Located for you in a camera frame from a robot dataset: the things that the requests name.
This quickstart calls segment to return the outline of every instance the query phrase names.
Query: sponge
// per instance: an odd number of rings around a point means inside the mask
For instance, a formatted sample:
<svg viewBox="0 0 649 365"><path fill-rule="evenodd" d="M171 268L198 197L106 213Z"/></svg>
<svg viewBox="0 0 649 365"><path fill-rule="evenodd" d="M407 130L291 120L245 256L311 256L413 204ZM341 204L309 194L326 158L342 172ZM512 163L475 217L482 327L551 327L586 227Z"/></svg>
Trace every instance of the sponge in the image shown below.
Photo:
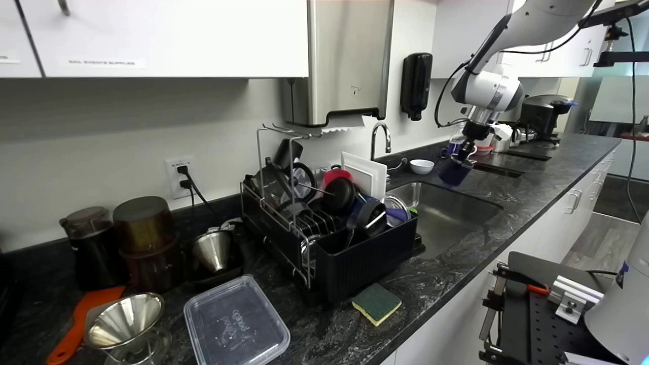
<svg viewBox="0 0 649 365"><path fill-rule="evenodd" d="M351 305L371 325L379 327L402 307L402 300L395 295L388 293L384 287L371 284L356 298L351 298Z"/></svg>

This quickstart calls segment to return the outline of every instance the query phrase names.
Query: dish rack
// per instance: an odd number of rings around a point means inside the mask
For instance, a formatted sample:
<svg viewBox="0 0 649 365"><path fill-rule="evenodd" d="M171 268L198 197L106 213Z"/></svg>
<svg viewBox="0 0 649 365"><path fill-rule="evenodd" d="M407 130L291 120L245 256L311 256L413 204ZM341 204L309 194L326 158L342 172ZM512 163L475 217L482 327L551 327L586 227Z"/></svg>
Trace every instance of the dish rack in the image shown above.
<svg viewBox="0 0 649 365"><path fill-rule="evenodd" d="M281 133L291 143L323 137L312 128L262 125L257 130L259 171L265 166L262 155L262 133L265 131ZM354 296L390 274L413 252L416 219L390 227L377 238L345 245L348 231L339 217L318 207L304 207L307 213L301 213L301 217L309 217L304 224L295 213L277 212L265 193L263 172L257 175L257 184L254 184L254 176L245 176L241 182L241 212L245 224L262 238L269 253L298 278L298 284L309 293L323 293L329 302Z"/></svg>

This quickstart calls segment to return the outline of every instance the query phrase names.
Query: white wall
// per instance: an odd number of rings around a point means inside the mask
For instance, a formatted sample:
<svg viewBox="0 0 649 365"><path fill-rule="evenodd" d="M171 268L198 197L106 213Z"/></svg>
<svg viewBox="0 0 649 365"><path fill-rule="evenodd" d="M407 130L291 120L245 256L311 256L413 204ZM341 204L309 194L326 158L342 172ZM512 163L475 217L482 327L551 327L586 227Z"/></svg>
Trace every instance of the white wall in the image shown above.
<svg viewBox="0 0 649 365"><path fill-rule="evenodd" d="M394 151L444 141L457 130L433 124L441 83L425 120L399 114L402 58L433 51L434 0L395 0L388 117ZM551 91L555 82L530 83ZM278 83L225 79L0 82L0 250L63 238L58 219L89 204L160 194L173 201L165 158L192 155L208 199L238 193L257 171L256 128L281 122ZM447 97L442 120L459 115ZM370 155L370 128L315 141L307 163L336 160L341 151Z"/></svg>

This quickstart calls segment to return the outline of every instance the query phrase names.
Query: robotic arm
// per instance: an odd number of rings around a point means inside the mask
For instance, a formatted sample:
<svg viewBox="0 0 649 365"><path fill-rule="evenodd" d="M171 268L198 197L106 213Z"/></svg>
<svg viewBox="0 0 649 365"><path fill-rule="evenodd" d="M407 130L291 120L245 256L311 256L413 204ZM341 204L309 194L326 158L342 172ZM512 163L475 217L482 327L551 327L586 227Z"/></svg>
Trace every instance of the robotic arm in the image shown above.
<svg viewBox="0 0 649 365"><path fill-rule="evenodd" d="M503 17L495 25L464 71L454 79L451 91L454 102L475 106L464 124L462 133L468 147L462 151L468 153L475 141L486 139L489 131L494 131L489 124L497 120L497 114L516 108L524 97L521 83L516 78L485 71L489 58L512 47L546 44L563 37L598 2L601 0L526 0L519 11Z"/></svg>

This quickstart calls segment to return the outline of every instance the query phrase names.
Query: kitchen counter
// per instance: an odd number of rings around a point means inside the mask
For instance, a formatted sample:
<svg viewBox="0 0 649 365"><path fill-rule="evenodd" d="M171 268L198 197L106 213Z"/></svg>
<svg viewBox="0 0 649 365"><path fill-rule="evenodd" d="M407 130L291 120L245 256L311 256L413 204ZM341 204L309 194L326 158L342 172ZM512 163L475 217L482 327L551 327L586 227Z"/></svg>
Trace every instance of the kitchen counter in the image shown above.
<svg viewBox="0 0 649 365"><path fill-rule="evenodd" d="M489 158L494 164L524 171L519 179L473 171L454 190L497 203L503 212L486 221L482 231L466 236L447 253L413 256L379 280L402 298L404 307L377 328L348 302L307 307L278 266L256 245L245 245L244 272L254 274L291 328L291 346L277 364L381 364L617 145L618 141L611 139L567 137L560 148L550 153L547 163L505 155ZM441 147L431 147L406 153L406 157L434 158L438 153ZM391 187L410 180L442 184L438 169L426 176L391 172ZM14 317L13 332L0 346L0 359L6 364L43 364L66 332L67 318L81 296L74 284L74 258L66 244L50 244L35 252L14 253L14 266L30 268L30 272L23 280L23 307ZM173 350L165 364L194 364L182 305L211 287L210 280L186 283L165 295L160 327L173 335ZM89 348L74 359L74 364L99 362L102 356Z"/></svg>

